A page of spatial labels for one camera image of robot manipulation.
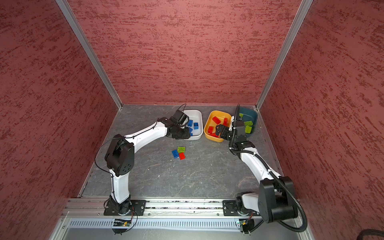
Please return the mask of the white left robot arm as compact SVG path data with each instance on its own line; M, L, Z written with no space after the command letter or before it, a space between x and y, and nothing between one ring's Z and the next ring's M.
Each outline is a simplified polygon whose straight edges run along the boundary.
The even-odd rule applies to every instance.
M186 125L189 116L177 110L170 118L159 118L155 123L130 135L115 135L108 147L105 161L112 179L112 203L128 211L130 208L129 173L135 165L135 153L149 143L171 137L187 140L191 137Z

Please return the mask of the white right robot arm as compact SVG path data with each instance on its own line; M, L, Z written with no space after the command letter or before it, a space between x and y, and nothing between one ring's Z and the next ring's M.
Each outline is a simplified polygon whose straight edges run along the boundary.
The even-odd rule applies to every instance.
M239 214L258 213L264 222L278 222L304 216L303 207L295 195L295 186L289 177L283 177L261 157L256 146L247 139L245 125L241 121L230 127L218 125L215 133L229 142L230 152L251 170L259 181L258 193L242 193L236 198Z

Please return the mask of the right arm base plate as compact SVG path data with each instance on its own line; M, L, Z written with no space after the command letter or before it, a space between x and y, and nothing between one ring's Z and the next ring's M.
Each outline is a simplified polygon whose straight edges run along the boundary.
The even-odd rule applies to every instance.
M259 217L260 214L253 210L247 210L241 206L236 200L223 200L223 214L225 217Z

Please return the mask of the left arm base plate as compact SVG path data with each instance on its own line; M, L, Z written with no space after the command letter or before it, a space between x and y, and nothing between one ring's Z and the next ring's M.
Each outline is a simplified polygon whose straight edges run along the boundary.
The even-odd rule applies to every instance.
M125 217L132 214L142 216L146 203L146 200L130 200L118 204L113 199L109 199L105 204L104 216Z

